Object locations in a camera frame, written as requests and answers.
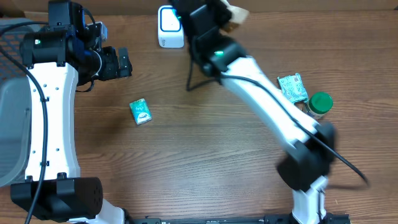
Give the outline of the clear brown bread bag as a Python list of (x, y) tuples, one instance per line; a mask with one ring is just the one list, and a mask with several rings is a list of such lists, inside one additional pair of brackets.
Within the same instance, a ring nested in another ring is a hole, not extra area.
[(237, 29), (249, 15), (249, 11), (238, 6), (231, 5), (227, 0), (221, 0), (220, 15), (218, 16), (220, 28), (225, 32)]

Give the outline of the teal tissue packet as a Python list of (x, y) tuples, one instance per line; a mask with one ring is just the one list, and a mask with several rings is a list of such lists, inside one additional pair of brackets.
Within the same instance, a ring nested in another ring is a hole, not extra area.
[(145, 99), (133, 101), (129, 104), (132, 115), (137, 125), (144, 124), (152, 120), (152, 115)]

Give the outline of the green lid jar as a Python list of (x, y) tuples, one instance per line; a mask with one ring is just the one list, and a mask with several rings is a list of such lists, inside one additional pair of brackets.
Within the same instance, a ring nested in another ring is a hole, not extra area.
[(315, 93), (303, 106), (303, 112), (313, 119), (322, 118), (333, 107), (333, 98), (325, 92)]

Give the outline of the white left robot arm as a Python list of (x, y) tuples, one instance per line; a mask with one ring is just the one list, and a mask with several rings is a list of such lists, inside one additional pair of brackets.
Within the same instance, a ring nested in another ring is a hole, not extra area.
[(97, 177), (82, 177), (74, 137), (78, 86), (130, 77), (125, 48), (103, 47), (106, 27), (85, 22), (89, 10), (72, 1), (50, 1), (49, 18), (24, 36), (17, 66), (28, 76), (30, 151), (25, 180), (11, 185), (11, 200), (27, 217), (58, 223), (131, 223), (128, 211), (103, 196)]

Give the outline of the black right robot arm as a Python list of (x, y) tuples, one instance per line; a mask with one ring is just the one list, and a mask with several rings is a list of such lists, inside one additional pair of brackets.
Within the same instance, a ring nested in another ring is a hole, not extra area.
[(256, 60), (223, 35), (232, 18), (222, 1), (170, 0), (189, 42), (192, 62), (240, 97), (268, 125), (286, 157), (277, 171), (292, 189), (295, 223), (324, 223), (324, 189), (335, 158), (335, 130), (299, 110), (275, 87)]

